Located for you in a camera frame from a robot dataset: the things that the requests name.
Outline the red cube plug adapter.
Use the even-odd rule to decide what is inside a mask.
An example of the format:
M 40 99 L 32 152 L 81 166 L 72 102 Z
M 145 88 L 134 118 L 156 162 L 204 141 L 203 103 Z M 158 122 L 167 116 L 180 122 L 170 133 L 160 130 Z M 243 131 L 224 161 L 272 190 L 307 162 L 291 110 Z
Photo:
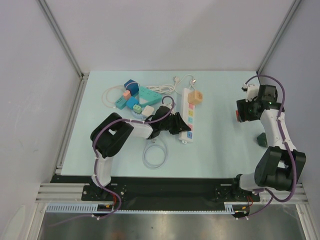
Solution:
M 236 110 L 236 111 L 235 111 L 235 114 L 236 114 L 236 120 L 237 120 L 238 122 L 240 122 L 240 121 L 241 121 L 241 118 L 240 118 L 240 115 L 239 115 L 239 111 Z

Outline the white multicolour power strip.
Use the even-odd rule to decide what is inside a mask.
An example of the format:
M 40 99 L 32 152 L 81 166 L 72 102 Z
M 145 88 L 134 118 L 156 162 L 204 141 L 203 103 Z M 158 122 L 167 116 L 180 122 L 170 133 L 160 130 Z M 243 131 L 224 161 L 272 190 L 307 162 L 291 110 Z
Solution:
M 188 131 L 182 131 L 179 133 L 178 139 L 183 144 L 193 143 L 194 141 L 194 116 L 195 116 L 195 106 L 188 102 L 188 95 L 192 91 L 188 88 L 184 88 L 181 93 L 181 102 L 180 102 L 180 115 L 183 121 L 190 128 Z

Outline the dark green cube adapter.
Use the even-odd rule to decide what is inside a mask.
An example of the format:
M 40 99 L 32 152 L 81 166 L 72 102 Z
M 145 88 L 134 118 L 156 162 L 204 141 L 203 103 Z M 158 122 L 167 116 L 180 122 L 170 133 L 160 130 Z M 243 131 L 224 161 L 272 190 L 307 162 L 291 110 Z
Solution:
M 258 135 L 256 138 L 256 141 L 260 147 L 263 147 L 263 148 L 268 147 L 268 142 L 267 142 L 267 137 L 265 132 L 262 132 L 260 135 Z

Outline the beige cube plug adapter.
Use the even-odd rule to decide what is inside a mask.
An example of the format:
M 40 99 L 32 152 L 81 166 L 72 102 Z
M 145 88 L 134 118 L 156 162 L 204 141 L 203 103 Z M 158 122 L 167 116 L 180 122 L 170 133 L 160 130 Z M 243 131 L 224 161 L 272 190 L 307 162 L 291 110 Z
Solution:
M 198 105 L 203 101 L 203 94 L 198 90 L 194 90 L 188 94 L 187 100 L 189 104 Z

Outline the teal triangular power strip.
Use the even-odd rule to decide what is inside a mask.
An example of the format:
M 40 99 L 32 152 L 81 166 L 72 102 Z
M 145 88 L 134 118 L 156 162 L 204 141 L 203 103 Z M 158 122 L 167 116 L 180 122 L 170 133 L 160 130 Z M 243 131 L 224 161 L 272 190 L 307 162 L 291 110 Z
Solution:
M 152 106 L 162 101 L 162 95 L 152 91 L 144 86 L 139 87 L 139 91 L 133 96 L 138 100 L 138 104 L 144 108 L 146 106 Z

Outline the green small plug adapter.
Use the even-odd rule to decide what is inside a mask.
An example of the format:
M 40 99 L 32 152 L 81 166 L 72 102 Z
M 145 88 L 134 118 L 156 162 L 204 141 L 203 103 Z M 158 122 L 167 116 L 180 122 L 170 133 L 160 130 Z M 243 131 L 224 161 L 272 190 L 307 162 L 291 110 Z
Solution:
M 142 112 L 142 107 L 137 104 L 135 104 L 132 109 L 136 114 L 141 114 L 141 112 Z

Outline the light blue cube adapter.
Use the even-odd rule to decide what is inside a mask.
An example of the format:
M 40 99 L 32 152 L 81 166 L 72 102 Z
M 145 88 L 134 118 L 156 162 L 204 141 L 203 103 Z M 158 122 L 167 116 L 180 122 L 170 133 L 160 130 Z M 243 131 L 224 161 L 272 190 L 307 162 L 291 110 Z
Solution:
M 139 101 L 138 101 L 135 97 L 131 96 L 131 97 L 127 100 L 126 106 L 127 106 L 129 109 L 132 110 L 135 105 L 139 105 Z

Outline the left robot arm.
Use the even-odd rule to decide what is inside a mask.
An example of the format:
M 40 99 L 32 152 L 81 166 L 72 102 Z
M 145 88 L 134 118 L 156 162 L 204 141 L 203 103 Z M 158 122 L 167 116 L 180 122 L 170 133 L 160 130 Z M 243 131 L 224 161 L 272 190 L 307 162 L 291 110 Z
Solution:
M 113 112 L 91 133 L 90 139 L 95 154 L 91 177 L 95 186 L 92 194 L 97 199 L 105 200 L 109 197 L 108 184 L 111 182 L 113 158 L 129 137 L 151 140 L 158 137 L 162 131 L 177 135 L 191 130 L 180 113 L 172 113 L 172 110 L 167 106 L 160 106 L 145 120 L 126 119 Z

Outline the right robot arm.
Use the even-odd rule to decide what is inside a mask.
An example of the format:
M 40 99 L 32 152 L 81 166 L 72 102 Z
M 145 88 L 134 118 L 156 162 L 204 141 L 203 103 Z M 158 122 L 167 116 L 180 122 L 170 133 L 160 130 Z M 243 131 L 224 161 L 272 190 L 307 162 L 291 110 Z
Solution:
M 304 165 L 306 155 L 297 151 L 285 123 L 285 109 L 278 102 L 278 91 L 273 85 L 244 84 L 246 97 L 237 100 L 237 120 L 240 123 L 260 121 L 267 149 L 251 174 L 239 174 L 238 183 L 230 188 L 231 196 L 242 201 L 249 191 L 272 188 L 292 191 Z

